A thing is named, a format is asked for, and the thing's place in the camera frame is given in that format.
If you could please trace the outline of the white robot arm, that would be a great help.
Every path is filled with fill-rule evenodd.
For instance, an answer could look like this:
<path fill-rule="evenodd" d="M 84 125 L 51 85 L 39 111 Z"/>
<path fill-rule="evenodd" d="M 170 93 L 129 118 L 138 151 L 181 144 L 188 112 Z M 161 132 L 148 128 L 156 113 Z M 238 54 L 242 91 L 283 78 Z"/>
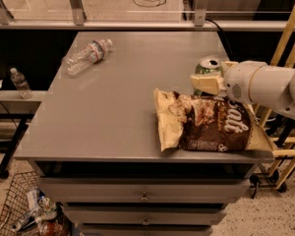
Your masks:
<path fill-rule="evenodd" d="M 295 120 L 295 69 L 265 62 L 226 62 L 222 72 L 191 76 L 195 89 L 267 107 Z"/>

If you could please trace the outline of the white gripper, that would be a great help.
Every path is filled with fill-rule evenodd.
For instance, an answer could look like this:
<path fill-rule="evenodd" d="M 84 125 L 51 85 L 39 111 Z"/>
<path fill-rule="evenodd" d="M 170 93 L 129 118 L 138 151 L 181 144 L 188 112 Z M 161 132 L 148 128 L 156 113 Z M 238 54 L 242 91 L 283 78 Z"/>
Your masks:
<path fill-rule="evenodd" d="M 259 69 L 266 66 L 266 62 L 222 61 L 221 65 L 223 69 L 228 68 L 223 76 L 227 96 L 241 103 L 257 103 L 257 95 L 253 93 L 257 87 L 253 85 L 253 81 Z M 191 83 L 195 89 L 218 95 L 223 79 L 220 76 L 193 75 Z"/>

